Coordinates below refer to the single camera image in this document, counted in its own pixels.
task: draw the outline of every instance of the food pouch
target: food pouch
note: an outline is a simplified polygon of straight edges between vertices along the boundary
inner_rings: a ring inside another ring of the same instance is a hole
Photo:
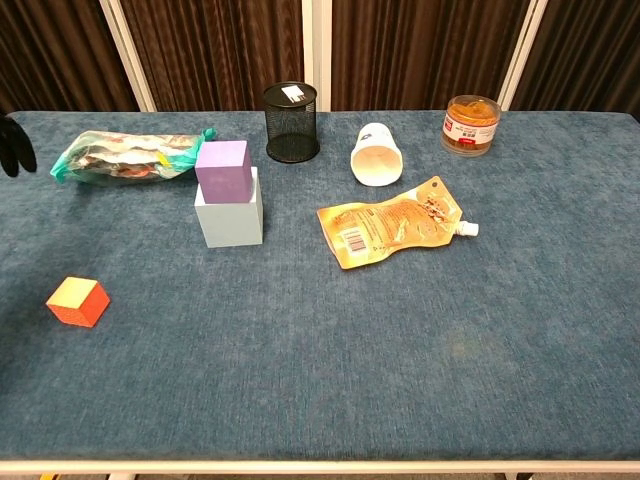
[[[384,260],[410,247],[439,247],[454,233],[476,235],[460,222],[462,210],[440,177],[382,203],[321,208],[318,218],[329,248],[343,269]]]

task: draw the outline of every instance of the plastic bag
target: plastic bag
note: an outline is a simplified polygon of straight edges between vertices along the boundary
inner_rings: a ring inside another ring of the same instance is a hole
[[[343,269],[380,262],[410,247],[439,247],[454,234],[478,234],[440,177],[382,203],[347,203],[318,210],[329,248]]]
[[[95,185],[126,185],[167,180],[196,164],[202,143],[216,131],[200,135],[129,135],[84,132],[60,156],[51,175]]]

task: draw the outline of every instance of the stacked blocks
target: stacked blocks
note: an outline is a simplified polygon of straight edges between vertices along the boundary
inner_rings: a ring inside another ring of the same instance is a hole
[[[196,161],[194,203],[207,247],[262,243],[258,169],[246,141],[205,142]]]

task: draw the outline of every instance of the paper cup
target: paper cup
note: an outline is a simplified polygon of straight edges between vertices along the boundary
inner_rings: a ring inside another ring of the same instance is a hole
[[[400,178],[402,153],[385,125],[369,123],[360,130],[351,152],[351,171],[370,187],[389,185]]]

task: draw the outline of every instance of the table edge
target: table edge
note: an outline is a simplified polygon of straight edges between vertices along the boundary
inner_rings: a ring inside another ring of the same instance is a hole
[[[0,474],[420,474],[504,472],[640,472],[640,460],[0,460]]]

